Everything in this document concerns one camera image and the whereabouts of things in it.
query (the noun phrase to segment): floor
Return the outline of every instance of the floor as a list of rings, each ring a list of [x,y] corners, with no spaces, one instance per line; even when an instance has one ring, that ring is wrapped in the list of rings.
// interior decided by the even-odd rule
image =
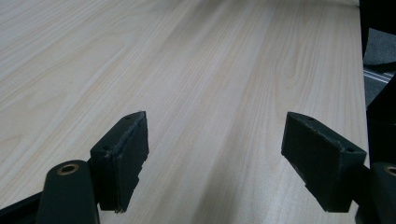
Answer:
[[[396,72],[381,74],[370,70],[367,65],[392,62],[396,62],[396,35],[370,29],[367,49],[363,58],[366,106],[382,91]]]

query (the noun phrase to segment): wooden table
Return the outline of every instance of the wooden table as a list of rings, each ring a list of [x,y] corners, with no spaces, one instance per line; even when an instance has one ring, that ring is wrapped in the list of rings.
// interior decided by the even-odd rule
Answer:
[[[145,110],[140,183],[102,223],[354,223],[280,146],[294,111],[367,148],[357,2],[2,1],[0,207]]]

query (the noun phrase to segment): black plastic part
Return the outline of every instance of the black plastic part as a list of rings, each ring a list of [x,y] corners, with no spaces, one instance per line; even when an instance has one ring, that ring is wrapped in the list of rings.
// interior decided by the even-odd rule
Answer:
[[[360,0],[363,55],[366,50],[369,28],[396,35],[395,10],[394,0]]]
[[[36,223],[99,223],[87,162],[67,161],[49,170]]]
[[[371,168],[371,193],[382,224],[396,223],[396,165],[374,163]]]
[[[0,210],[0,223],[18,223],[33,224],[35,223],[35,214],[40,203],[41,192],[14,203]]]
[[[396,76],[367,107],[370,164],[396,163]]]
[[[356,224],[380,224],[378,213],[376,210],[366,210],[362,207],[358,208],[355,216]]]
[[[367,217],[367,221],[379,220],[378,213],[375,210],[370,184],[368,182],[370,174],[370,169],[362,166],[361,169],[355,169],[354,173],[350,174],[352,177],[349,181],[352,187],[352,199],[359,205],[361,214],[364,214],[364,216]]]
[[[348,212],[366,152],[319,121],[289,112],[282,155],[328,212]]]
[[[125,212],[149,154],[146,112],[122,118],[92,148],[89,161],[102,210]]]

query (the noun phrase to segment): light wood grain surface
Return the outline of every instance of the light wood grain surface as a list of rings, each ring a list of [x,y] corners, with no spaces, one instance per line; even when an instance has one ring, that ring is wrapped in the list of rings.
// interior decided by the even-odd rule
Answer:
[[[148,114],[128,211],[102,223],[354,223],[280,155],[287,111],[367,148],[354,0],[0,2],[0,207]]]

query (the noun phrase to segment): black rubber pad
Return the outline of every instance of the black rubber pad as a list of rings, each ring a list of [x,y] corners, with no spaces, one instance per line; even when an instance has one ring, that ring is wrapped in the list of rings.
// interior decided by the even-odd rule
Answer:
[[[146,112],[122,118],[91,149],[95,198],[102,210],[125,212],[149,154]]]
[[[282,155],[328,212],[347,212],[366,152],[319,121],[288,113]]]

